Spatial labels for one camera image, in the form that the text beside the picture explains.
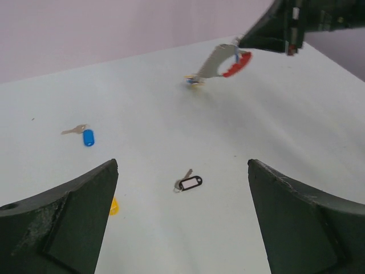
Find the red-handled metal key holder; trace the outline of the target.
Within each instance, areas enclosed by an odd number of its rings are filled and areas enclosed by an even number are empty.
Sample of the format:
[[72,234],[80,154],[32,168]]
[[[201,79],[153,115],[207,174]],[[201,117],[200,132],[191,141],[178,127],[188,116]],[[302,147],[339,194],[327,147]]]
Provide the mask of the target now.
[[[229,78],[239,73],[246,65],[249,64],[253,55],[250,51],[245,51],[239,48],[238,42],[239,38],[236,37],[230,43],[221,43],[216,46],[194,75],[203,80],[218,77]],[[236,63],[235,61],[235,46],[238,46],[240,51],[239,63]],[[226,70],[220,72],[221,65],[223,65],[224,62],[228,61],[229,59],[232,60],[230,66]]]

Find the key with black tag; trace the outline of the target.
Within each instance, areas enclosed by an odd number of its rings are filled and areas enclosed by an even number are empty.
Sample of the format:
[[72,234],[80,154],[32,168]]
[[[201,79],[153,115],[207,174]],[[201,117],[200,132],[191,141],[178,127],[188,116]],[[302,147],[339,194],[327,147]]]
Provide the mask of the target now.
[[182,179],[175,182],[173,192],[179,193],[187,190],[191,190],[198,186],[201,186],[203,179],[199,175],[193,175],[193,170],[190,168]]

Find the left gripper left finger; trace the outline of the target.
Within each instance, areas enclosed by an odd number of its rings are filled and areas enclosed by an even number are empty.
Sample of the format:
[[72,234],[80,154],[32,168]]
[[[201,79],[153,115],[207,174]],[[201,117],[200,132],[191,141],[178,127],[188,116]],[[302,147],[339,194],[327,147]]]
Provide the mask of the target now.
[[1,273],[95,273],[118,179],[111,159],[1,207]]

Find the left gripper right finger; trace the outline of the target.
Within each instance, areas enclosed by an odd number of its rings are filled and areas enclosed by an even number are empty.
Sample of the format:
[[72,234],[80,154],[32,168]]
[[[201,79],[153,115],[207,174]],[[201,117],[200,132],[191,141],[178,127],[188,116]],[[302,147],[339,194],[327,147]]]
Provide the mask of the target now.
[[364,273],[364,204],[257,159],[248,180],[271,273]]

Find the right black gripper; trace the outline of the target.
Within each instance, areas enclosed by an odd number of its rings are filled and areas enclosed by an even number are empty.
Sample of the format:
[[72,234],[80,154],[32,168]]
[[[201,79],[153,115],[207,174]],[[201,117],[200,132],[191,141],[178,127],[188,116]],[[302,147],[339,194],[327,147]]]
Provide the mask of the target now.
[[293,56],[306,33],[358,28],[364,28],[364,1],[275,0],[238,47]]

